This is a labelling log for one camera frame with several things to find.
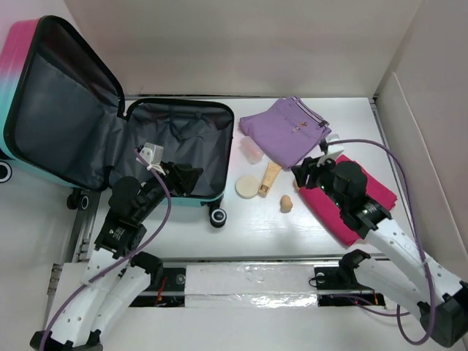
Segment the tan makeup sponge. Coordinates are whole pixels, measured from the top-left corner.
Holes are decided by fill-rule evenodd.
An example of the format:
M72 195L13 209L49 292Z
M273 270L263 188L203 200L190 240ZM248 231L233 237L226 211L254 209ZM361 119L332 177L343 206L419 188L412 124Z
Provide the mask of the tan makeup sponge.
M280 211L282 213L289 213L293 209L293 202L288 195L283 195L280 200Z

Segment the purple shirt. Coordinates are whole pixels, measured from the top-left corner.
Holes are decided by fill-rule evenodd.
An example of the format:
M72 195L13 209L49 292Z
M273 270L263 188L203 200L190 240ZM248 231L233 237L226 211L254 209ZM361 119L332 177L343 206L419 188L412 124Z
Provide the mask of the purple shirt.
M296 96L278 99L267 111L241 118L239 127L284 169L296 165L331 133L329 122Z

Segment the pink cloth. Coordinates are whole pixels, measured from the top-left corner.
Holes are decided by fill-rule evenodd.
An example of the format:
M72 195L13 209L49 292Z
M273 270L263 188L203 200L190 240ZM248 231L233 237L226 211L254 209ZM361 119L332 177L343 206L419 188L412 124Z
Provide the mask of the pink cloth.
M367 177L366 191L367 194L386 210L391 210L397 201L397 196L373 178L364 168L361 168L364 175ZM312 213L319 219L323 227L345 246L353 245L361 237L346 226L340 217L340 210L334 202L319 189L300 188L299 194L308 205Z

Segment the round cream powder puff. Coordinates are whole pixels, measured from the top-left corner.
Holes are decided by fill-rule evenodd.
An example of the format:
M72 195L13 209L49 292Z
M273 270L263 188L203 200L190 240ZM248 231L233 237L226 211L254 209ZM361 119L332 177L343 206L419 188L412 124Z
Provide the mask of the round cream powder puff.
M243 175L235 183L237 194L246 200L256 197L260 182L253 175Z

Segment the clear pink bottle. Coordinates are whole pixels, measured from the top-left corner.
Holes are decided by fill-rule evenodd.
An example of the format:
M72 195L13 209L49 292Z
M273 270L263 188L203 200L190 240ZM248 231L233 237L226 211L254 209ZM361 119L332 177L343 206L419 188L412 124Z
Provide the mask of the clear pink bottle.
M263 159L264 152L249 136L241 139L239 148L252 165L258 164Z

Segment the pink and teal suitcase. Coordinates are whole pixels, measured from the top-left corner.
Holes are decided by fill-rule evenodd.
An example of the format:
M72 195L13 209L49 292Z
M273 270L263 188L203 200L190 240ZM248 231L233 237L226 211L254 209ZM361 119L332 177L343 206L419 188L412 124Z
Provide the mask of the pink and teal suitcase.
M1 49L1 157L74 189L101 192L151 174L134 150L162 147L162 161L201 169L180 205L208 206L222 227L235 116L226 105L145 98L130 105L115 75L67 20L11 25Z

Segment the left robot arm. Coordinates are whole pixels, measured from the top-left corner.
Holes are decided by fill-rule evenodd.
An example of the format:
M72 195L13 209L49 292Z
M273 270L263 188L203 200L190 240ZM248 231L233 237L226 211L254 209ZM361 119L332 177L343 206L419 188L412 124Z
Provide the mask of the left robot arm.
M161 285L163 262L143 251L149 243L143 221L171 194L191 194L203 171L172 162L147 168L153 177L144 184L131 176L114 184L80 286L46 329L32 336L34 350L102 350L103 339L131 302L144 289Z

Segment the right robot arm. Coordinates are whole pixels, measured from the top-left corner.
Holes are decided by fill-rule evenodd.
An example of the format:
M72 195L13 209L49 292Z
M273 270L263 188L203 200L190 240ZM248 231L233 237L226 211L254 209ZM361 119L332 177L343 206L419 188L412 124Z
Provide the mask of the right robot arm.
M299 187L327 195L344 224L398 268L393 272L356 249L339 262L341 284L360 284L382 293L406 309L442 347L452 347L467 333L467 283L426 254L367 194L368 178L360 165L308 157L292 167L292 173Z

